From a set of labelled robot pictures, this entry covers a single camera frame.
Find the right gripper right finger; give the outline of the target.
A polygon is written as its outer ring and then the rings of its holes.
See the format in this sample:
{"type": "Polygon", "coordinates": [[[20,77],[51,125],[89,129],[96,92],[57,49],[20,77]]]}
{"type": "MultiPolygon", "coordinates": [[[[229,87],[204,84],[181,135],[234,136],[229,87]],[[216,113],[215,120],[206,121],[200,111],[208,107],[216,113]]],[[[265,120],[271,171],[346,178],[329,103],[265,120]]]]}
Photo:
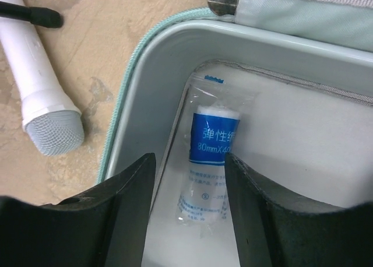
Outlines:
{"type": "Polygon", "coordinates": [[[371,266],[372,202],[341,208],[272,181],[226,156],[241,266],[371,266]]]}

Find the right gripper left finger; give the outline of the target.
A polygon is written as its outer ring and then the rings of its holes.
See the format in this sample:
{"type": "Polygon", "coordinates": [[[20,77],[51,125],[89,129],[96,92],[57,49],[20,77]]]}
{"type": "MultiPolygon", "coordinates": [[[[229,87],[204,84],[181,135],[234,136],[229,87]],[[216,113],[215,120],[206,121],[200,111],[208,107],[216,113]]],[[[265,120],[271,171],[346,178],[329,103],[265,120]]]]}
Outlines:
{"type": "Polygon", "coordinates": [[[140,266],[155,174],[148,153],[56,205],[2,196],[1,265],[140,266]]]}

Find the blue label bandage roll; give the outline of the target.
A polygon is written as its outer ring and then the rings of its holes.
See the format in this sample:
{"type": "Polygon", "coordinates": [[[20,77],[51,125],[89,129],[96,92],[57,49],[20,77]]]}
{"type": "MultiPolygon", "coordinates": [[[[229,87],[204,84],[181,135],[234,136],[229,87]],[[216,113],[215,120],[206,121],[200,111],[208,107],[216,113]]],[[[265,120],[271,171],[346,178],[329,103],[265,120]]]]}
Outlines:
{"type": "Polygon", "coordinates": [[[178,221],[212,224],[225,218],[225,157],[240,122],[241,100],[218,78],[193,73],[188,88],[188,171],[178,200],[178,221]]]}

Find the mint green medicine case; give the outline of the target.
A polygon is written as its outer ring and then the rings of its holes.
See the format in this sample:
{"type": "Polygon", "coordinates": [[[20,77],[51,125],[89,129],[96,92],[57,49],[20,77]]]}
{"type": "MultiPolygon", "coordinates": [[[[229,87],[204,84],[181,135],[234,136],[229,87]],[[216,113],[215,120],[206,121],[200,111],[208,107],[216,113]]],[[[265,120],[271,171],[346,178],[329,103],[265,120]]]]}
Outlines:
{"type": "Polygon", "coordinates": [[[228,194],[225,218],[178,221],[193,73],[241,100],[226,155],[319,202],[372,202],[372,0],[207,0],[142,38],[107,133],[100,181],[156,158],[140,266],[241,266],[228,194]]]}

